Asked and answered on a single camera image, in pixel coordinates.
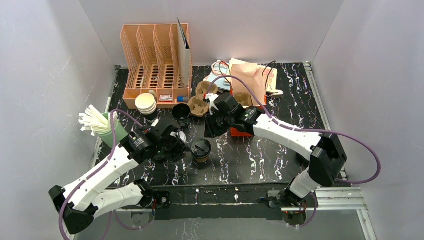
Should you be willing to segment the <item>brown pulp cup carrier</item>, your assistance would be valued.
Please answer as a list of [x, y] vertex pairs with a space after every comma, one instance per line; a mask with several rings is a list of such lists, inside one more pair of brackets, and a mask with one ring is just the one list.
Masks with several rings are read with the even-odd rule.
[[253, 105], [252, 96], [250, 93], [237, 92], [233, 93], [234, 99], [241, 104], [243, 107], [250, 107]]
[[218, 92], [218, 87], [216, 84], [212, 84], [209, 81], [201, 81], [196, 89], [195, 96], [191, 97], [188, 106], [190, 107], [190, 113], [194, 117], [203, 117], [206, 113], [209, 112], [209, 103], [204, 101], [204, 96], [211, 86], [209, 93], [216, 94]]

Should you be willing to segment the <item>orange paper bag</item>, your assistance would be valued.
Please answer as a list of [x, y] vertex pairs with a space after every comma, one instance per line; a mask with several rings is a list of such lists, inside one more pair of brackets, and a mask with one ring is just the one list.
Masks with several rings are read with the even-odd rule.
[[230, 134], [233, 137], [254, 136], [253, 125], [265, 117], [266, 78], [256, 63], [234, 63], [230, 70], [234, 77], [231, 80], [231, 92], [244, 113], [241, 123], [245, 128], [232, 127]]

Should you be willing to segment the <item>kraft paper cup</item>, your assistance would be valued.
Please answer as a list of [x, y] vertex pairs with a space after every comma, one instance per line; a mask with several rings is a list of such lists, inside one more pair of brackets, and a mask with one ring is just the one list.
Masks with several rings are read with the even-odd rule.
[[201, 164], [205, 163], [209, 159], [209, 155], [208, 154], [206, 154], [206, 155], [200, 155], [200, 156], [199, 155], [194, 155], [193, 157], [194, 157], [194, 160], [197, 163], [201, 163]]

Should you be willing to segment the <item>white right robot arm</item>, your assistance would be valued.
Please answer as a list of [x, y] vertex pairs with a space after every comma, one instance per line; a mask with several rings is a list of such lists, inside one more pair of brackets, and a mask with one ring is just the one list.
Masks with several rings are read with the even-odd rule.
[[209, 112], [204, 115], [206, 138], [219, 137], [234, 128], [272, 140], [309, 162], [306, 170], [280, 193], [282, 201], [297, 203], [320, 187], [333, 186], [347, 161], [336, 134], [297, 128], [274, 118], [262, 107], [244, 108], [229, 93], [207, 93], [203, 100], [209, 103]]

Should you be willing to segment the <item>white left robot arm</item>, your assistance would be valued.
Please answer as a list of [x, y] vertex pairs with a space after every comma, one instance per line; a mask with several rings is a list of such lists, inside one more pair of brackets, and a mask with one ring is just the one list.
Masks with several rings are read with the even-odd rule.
[[59, 228], [75, 235], [89, 227], [96, 218], [115, 210], [138, 206], [143, 209], [167, 209], [168, 191], [155, 191], [144, 179], [110, 189], [123, 174], [145, 161], [179, 161], [188, 150], [181, 126], [170, 118], [155, 120], [119, 138], [114, 150], [98, 165], [74, 182], [49, 190], [59, 214]]

